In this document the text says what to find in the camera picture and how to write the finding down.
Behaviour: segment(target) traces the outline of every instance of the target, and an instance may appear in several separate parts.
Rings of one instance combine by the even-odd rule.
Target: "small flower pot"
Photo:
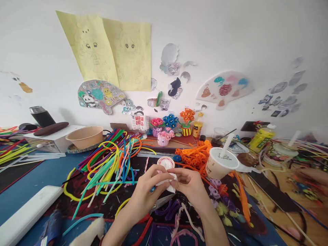
[[[157,137],[157,135],[158,135],[158,131],[156,131],[156,128],[153,128],[153,136]]]
[[[182,129],[181,133],[183,136],[188,137],[191,135],[191,125],[189,126],[182,125],[181,129]]]
[[[168,146],[169,140],[166,140],[165,137],[162,137],[161,135],[157,136],[157,143],[160,147],[166,147]]]

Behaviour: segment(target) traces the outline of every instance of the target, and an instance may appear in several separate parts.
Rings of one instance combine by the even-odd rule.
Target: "beverage bottle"
[[[192,135],[194,138],[199,138],[201,129],[203,127],[203,116],[204,114],[202,112],[198,113],[197,120],[194,122],[194,128],[192,129]]]
[[[259,129],[259,131],[255,134],[254,138],[247,145],[251,150],[259,153],[264,145],[274,137],[274,128],[275,125],[269,124],[267,127]]]

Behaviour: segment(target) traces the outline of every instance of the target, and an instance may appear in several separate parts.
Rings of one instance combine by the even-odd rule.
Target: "red chinese character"
[[[220,96],[226,96],[228,95],[232,90],[232,86],[230,84],[225,84],[221,86],[219,89]]]

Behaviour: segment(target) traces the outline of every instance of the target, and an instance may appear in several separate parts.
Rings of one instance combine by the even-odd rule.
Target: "white wall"
[[[188,67],[191,81],[182,85],[177,101],[171,99],[170,109],[176,114],[185,105],[193,106],[199,87],[218,72],[236,70],[248,75],[256,90],[230,102],[225,110],[217,111],[215,104],[199,101],[208,106],[204,111],[206,135],[214,127],[240,129],[246,120],[271,121],[278,126],[278,135],[284,137],[291,137],[297,129],[327,126],[327,0],[16,0],[0,3],[0,71],[19,74],[33,93],[23,92],[9,75],[9,79],[1,79],[2,127],[34,122],[28,108],[37,105],[47,109],[57,122],[105,128],[110,122],[130,124],[120,105],[113,107],[111,116],[79,106],[77,90],[83,79],[55,10],[150,22],[152,77],[164,96],[173,79],[159,70],[161,52],[167,43],[178,44],[178,61],[193,60],[199,65]],[[306,69],[302,82],[309,84],[298,96],[302,106],[284,118],[270,117],[273,111],[261,111],[257,102],[269,88],[290,79],[296,72],[290,63],[298,56],[304,57],[300,68]],[[126,92],[148,115],[163,117],[147,106],[146,99],[157,93]],[[22,98],[21,105],[8,97],[13,94]]]

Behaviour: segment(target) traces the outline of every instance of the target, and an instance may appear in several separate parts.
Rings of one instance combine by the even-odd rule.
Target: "blue table surface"
[[[9,219],[17,210],[19,210],[30,198],[32,198],[44,186],[61,186],[62,182],[67,179],[68,173],[76,167],[89,152],[79,154],[66,154],[66,157],[54,160],[46,160],[39,166],[34,168],[27,175],[22,177],[11,187],[0,194],[0,224],[3,224]],[[248,199],[260,218],[264,221],[268,228],[267,235],[254,235],[265,246],[270,245],[286,245],[281,237],[277,234],[273,226],[266,220],[263,213],[255,205],[255,203]],[[38,241],[43,232],[43,225],[47,222],[48,217],[41,217],[37,223],[30,229],[30,231],[22,238],[17,245],[33,246]],[[74,221],[64,220],[63,231],[70,227]],[[75,237],[81,234],[89,225],[91,221],[83,221],[74,227],[65,237],[61,238],[58,245],[69,245]],[[109,229],[111,223],[106,223],[106,231]],[[132,245],[137,241],[144,229],[144,225],[135,225],[129,235],[127,236],[124,245]],[[148,230],[144,241],[141,245],[146,245],[150,229]],[[199,245],[205,245],[197,235]],[[158,230],[153,238],[153,245],[163,246],[170,244],[171,236],[167,230]],[[251,245],[257,245],[251,238],[247,238]],[[182,236],[180,238],[181,245],[194,245],[191,237]],[[236,245],[240,245],[236,240],[233,240]]]

